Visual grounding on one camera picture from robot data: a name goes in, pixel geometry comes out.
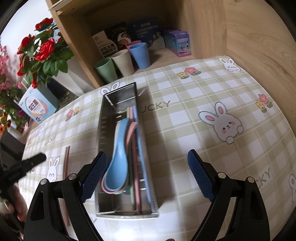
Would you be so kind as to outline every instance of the pink plastic cup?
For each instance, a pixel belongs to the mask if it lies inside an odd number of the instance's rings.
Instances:
[[[141,40],[136,40],[136,41],[133,41],[133,42],[130,42],[129,44],[126,45],[126,48],[129,50],[129,48],[135,44],[139,44],[141,43],[142,41]]]

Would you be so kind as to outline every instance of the tablecloth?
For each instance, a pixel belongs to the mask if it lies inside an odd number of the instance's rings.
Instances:
[[[160,217],[97,218],[93,196],[85,207],[104,240],[191,240],[210,203],[187,165],[190,149],[231,178],[255,178],[273,238],[295,207],[296,139],[274,100],[227,56],[120,79],[81,96],[45,120],[30,133],[24,151],[23,159],[38,152],[47,155],[47,161],[19,183],[27,204],[41,179],[62,179],[66,146],[70,146],[68,174],[93,160],[98,153],[102,95],[132,82],[137,83]],[[220,237],[227,230],[230,212]]]

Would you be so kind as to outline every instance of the beige plastic cup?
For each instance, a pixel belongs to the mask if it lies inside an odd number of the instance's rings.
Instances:
[[[127,49],[121,50],[111,56],[114,63],[124,77],[130,76],[135,73],[131,55]]]

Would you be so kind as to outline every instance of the person's hand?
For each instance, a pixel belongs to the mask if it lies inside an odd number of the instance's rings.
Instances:
[[[23,196],[20,194],[20,190],[17,186],[14,186],[15,189],[15,208],[17,210],[17,218],[21,222],[25,222],[27,218],[28,208]],[[13,214],[15,211],[13,205],[7,200],[0,200],[0,214],[5,216],[7,214]]]

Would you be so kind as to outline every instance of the stainless steel utensil holder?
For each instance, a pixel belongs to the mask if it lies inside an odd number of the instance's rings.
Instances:
[[[108,158],[108,165],[112,159],[114,133],[119,119],[126,117],[128,107],[136,106],[138,113],[138,132],[141,137],[144,164],[138,161],[139,187],[141,195],[141,211],[135,211],[129,192],[122,194],[107,194],[101,188],[101,181],[95,190],[95,206],[98,217],[115,219],[146,219],[159,216],[154,186],[151,177],[148,154],[143,131],[143,122],[139,108],[136,83],[123,86],[103,96],[99,120],[99,151],[103,151]],[[142,170],[146,170],[145,181]]]

